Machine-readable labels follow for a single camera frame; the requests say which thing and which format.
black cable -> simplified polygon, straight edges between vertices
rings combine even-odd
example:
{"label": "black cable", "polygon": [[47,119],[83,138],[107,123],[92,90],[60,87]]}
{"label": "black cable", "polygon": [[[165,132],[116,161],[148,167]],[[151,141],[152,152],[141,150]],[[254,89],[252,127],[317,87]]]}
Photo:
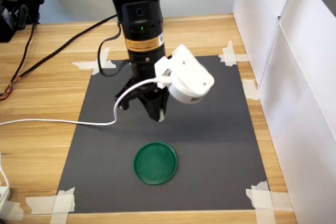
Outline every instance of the black cable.
{"label": "black cable", "polygon": [[31,29],[32,31],[31,31],[31,33],[30,33],[30,37],[29,37],[28,42],[27,42],[26,47],[25,47],[25,52],[23,53],[23,57],[22,57],[22,60],[21,60],[21,62],[20,62],[20,65],[18,66],[18,68],[17,68],[15,74],[13,75],[13,77],[12,77],[12,79],[11,79],[11,83],[12,83],[12,82],[15,80],[15,78],[17,77],[17,75],[18,75],[18,73],[19,73],[19,71],[20,71],[20,69],[21,69],[21,67],[22,67],[22,65],[23,65],[23,63],[24,63],[24,61],[25,61],[25,59],[26,59],[27,52],[28,52],[28,47],[29,47],[30,41],[32,40],[32,37],[33,37],[33,34],[34,34],[35,27],[36,27],[36,23],[33,23],[33,26],[31,27],[31,28],[32,28],[32,29]]}
{"label": "black cable", "polygon": [[51,59],[53,56],[55,56],[56,54],[60,53],[61,51],[63,51],[67,46],[69,46],[74,40],[76,40],[78,37],[82,36],[83,34],[87,33],[88,31],[91,31],[92,29],[96,28],[97,26],[100,26],[102,24],[104,24],[105,22],[109,21],[110,19],[115,18],[117,15],[113,15],[111,17],[108,17],[96,24],[94,24],[93,26],[90,26],[89,28],[85,29],[84,31],[82,31],[81,33],[73,36],[71,39],[69,39],[67,42],[65,42],[60,48],[58,48],[56,51],[52,52],[51,54],[49,54],[47,57],[45,57],[44,59],[40,60],[38,63],[36,63],[35,65],[33,65],[31,68],[29,68],[28,70],[26,70],[25,72],[23,72],[22,74],[20,74],[20,77],[23,77],[27,74],[29,74],[30,72],[32,72],[33,70],[35,70],[36,68],[38,68],[40,65],[42,65],[44,62],[46,62],[47,60]]}
{"label": "black cable", "polygon": [[97,54],[98,68],[99,68],[99,72],[100,72],[103,76],[105,76],[105,77],[113,77],[113,76],[115,76],[117,73],[119,73],[119,71],[121,70],[121,68],[122,68],[123,66],[125,66],[126,63],[129,62],[129,61],[128,61],[128,62],[126,62],[126,63],[123,65],[123,63],[125,62],[125,61],[124,61],[122,64],[120,64],[120,66],[119,66],[119,68],[118,68],[118,71],[115,72],[115,73],[112,73],[112,74],[106,74],[106,73],[104,73],[104,70],[103,70],[103,68],[101,67],[101,62],[100,62],[100,51],[101,51],[101,47],[102,47],[102,45],[103,45],[106,41],[115,40],[115,39],[118,39],[118,38],[119,38],[119,36],[120,36],[120,34],[121,34],[120,23],[118,23],[118,27],[119,27],[119,31],[118,31],[118,33],[117,33],[116,35],[114,35],[113,37],[111,37],[111,38],[107,38],[107,39],[105,39],[105,40],[99,45],[99,48],[98,48],[98,54]]}

black bag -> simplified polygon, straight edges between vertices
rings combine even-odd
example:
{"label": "black bag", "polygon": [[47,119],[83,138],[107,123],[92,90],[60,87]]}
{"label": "black bag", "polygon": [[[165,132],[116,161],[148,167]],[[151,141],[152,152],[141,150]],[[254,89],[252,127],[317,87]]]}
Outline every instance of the black bag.
{"label": "black bag", "polygon": [[11,40],[16,30],[38,23],[39,8],[44,0],[3,0],[0,5],[0,42]]}

white cable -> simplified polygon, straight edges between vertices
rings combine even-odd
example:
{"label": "white cable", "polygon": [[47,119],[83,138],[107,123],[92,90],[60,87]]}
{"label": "white cable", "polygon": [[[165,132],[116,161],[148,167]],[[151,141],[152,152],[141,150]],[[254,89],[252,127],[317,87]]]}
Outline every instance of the white cable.
{"label": "white cable", "polygon": [[7,176],[4,173],[4,170],[2,169],[2,165],[1,165],[1,153],[0,153],[0,172],[2,173],[2,176],[4,177],[4,179],[6,181],[6,190],[3,193],[3,195],[0,195],[0,203],[1,203],[3,198],[5,197],[5,195],[7,194],[7,191],[9,190],[9,181],[8,181]]}
{"label": "white cable", "polygon": [[14,121],[8,121],[8,122],[0,123],[0,126],[6,125],[6,124],[11,124],[11,123],[31,122],[31,121],[35,121],[35,122],[55,122],[55,123],[73,123],[73,124],[94,125],[94,126],[108,126],[108,125],[114,124],[117,121],[118,104],[128,93],[130,93],[131,91],[133,91],[134,89],[136,89],[136,88],[138,88],[142,85],[145,85],[147,83],[153,83],[153,82],[154,83],[162,82],[162,83],[170,84],[171,79],[170,79],[170,77],[159,77],[159,78],[147,79],[147,80],[141,81],[141,82],[133,85],[129,89],[127,89],[125,92],[123,92],[123,94],[115,102],[115,105],[114,105],[114,108],[113,108],[114,120],[112,122],[109,122],[109,123],[90,123],[90,122],[78,122],[78,121],[56,120],[56,119],[20,119],[20,120],[14,120]]}

white power strip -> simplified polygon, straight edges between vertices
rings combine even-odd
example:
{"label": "white power strip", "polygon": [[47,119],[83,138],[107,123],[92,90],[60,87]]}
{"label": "white power strip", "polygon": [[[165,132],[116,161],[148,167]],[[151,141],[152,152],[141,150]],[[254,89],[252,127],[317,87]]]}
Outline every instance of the white power strip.
{"label": "white power strip", "polygon": [[8,189],[7,186],[0,186],[0,212],[2,210],[2,207],[4,205],[4,202],[9,199],[11,195],[11,191]]}

yellow warning label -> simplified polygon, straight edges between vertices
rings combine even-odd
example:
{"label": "yellow warning label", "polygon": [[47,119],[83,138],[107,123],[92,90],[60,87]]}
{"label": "yellow warning label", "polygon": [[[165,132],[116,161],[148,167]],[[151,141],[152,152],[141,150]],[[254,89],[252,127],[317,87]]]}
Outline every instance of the yellow warning label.
{"label": "yellow warning label", "polygon": [[156,38],[143,40],[143,41],[135,41],[126,39],[126,46],[129,50],[134,52],[146,52],[154,50],[160,47],[164,43],[163,34],[160,34]]}

